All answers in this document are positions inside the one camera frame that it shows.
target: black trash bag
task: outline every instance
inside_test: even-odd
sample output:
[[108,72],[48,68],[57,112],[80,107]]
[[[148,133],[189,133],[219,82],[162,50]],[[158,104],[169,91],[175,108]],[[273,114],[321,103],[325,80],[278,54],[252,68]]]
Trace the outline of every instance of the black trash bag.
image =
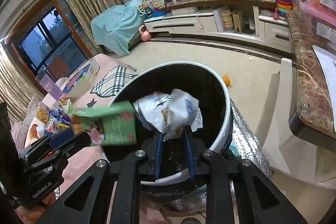
[[[209,148],[219,134],[224,122],[226,111],[226,100],[224,90],[218,79],[208,70],[193,64],[170,64],[151,70],[144,75],[134,79],[122,92],[115,98],[114,102],[128,100],[134,103],[136,100],[152,94],[163,92],[170,94],[173,89],[180,89],[188,92],[191,96],[199,100],[199,108],[203,117],[203,128],[194,132],[194,137],[204,141]],[[137,144],[130,146],[104,146],[103,150],[109,161],[122,160],[129,153],[141,148],[142,142],[153,136],[143,128],[141,122],[135,121]],[[173,175],[186,168],[184,145],[181,139],[171,139],[163,145],[161,169],[159,178]],[[191,192],[197,185],[191,182],[183,182],[183,194]],[[153,188],[162,189],[166,186],[142,186],[142,190]],[[171,199],[178,196],[168,195]]]

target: green cardboard package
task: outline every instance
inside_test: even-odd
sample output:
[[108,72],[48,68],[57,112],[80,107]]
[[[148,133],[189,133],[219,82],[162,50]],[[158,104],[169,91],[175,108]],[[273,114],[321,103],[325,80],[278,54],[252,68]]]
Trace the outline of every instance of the green cardboard package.
[[76,135],[87,132],[94,145],[132,145],[137,143],[134,108],[128,101],[110,107],[77,108],[72,116]]

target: trash can rim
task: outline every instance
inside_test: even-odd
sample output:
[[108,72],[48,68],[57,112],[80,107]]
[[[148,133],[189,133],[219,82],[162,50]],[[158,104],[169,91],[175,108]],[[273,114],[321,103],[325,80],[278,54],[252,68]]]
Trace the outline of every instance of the trash can rim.
[[[118,95],[125,88],[127,88],[128,85],[131,85],[132,82],[135,81],[137,78],[139,78],[142,75],[144,75],[144,74],[146,74],[146,73],[148,73],[152,70],[155,70],[157,68],[168,66],[168,65],[176,65],[176,64],[189,64],[189,65],[198,66],[198,67],[201,67],[203,69],[208,70],[210,73],[212,73],[217,78],[217,80],[219,81],[219,83],[221,84],[221,86],[224,90],[225,101],[226,101],[225,117],[224,117],[223,125],[222,125],[222,127],[219,131],[219,134],[217,135],[215,141],[213,142],[213,144],[210,147],[210,150],[219,153],[221,151],[222,147],[224,146],[224,144],[226,142],[226,139],[227,139],[227,136],[228,136],[227,128],[229,127],[229,121],[230,121],[231,101],[230,101],[230,96],[229,96],[227,87],[226,87],[224,81],[222,80],[222,78],[214,70],[210,69],[209,67],[207,67],[203,64],[196,63],[196,62],[191,62],[191,61],[174,61],[174,62],[169,62],[169,63],[157,65],[153,68],[150,68],[150,69],[140,73],[138,76],[136,76],[135,78],[130,80],[124,87],[122,87],[122,89],[113,97],[109,106],[114,102],[114,100],[118,97]],[[103,154],[103,157],[108,161],[103,149],[101,149],[101,152]],[[189,174],[188,174],[188,170],[186,169],[186,170],[178,172],[174,175],[171,175],[171,176],[168,176],[168,177],[165,177],[165,178],[160,178],[155,182],[142,181],[141,184],[142,185],[149,185],[149,186],[165,186],[165,185],[180,183],[182,181],[187,180],[188,178],[189,178]]]

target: pink kettlebell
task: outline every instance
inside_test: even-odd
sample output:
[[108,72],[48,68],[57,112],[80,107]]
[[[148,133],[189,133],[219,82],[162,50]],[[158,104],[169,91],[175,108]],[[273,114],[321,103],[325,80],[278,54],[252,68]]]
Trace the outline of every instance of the pink kettlebell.
[[143,27],[146,28],[145,25],[142,25],[140,28],[139,28],[139,33],[141,35],[141,40],[142,41],[148,41],[152,38],[151,34],[149,31],[145,30],[144,32],[142,31]]

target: black star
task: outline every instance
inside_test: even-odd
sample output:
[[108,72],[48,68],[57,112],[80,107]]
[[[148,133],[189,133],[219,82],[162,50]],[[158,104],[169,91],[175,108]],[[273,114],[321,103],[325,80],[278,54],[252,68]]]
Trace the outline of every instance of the black star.
[[87,107],[93,107],[93,105],[96,103],[95,99],[92,99],[90,103],[87,104]]

